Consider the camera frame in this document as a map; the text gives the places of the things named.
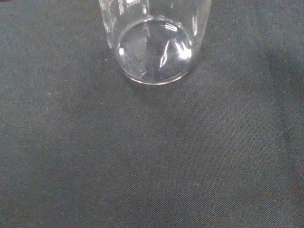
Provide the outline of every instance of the glass beaker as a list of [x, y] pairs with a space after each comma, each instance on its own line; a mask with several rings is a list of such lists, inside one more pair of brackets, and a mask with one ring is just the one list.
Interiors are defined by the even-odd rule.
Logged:
[[99, 0], [109, 47], [132, 80], [183, 77], [199, 53], [212, 0]]

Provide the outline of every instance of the glass cylinder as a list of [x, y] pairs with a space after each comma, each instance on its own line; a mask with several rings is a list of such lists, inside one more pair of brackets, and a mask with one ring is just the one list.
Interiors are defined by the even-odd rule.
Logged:
[[162, 85], [183, 77], [200, 51], [212, 0], [99, 0], [122, 72]]

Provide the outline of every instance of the dark gray tablecloth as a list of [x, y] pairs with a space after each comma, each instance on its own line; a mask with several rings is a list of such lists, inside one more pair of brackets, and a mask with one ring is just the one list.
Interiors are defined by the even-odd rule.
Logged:
[[220, 1], [160, 87], [97, 0], [0, 3], [1, 228], [303, 227], [304, 3]]

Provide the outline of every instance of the textured fabric surface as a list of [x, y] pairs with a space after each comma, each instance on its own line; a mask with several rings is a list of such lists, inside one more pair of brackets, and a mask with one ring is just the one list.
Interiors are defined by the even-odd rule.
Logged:
[[153, 87], [97, 0], [0, 3], [1, 228], [303, 227], [303, 21], [214, 0], [196, 67]]

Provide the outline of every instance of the beaker base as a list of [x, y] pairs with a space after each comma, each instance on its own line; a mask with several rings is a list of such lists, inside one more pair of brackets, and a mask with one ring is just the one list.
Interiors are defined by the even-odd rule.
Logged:
[[163, 19], [145, 20], [120, 36], [116, 58], [132, 80], [161, 85], [187, 73], [192, 63], [192, 45], [180, 24]]

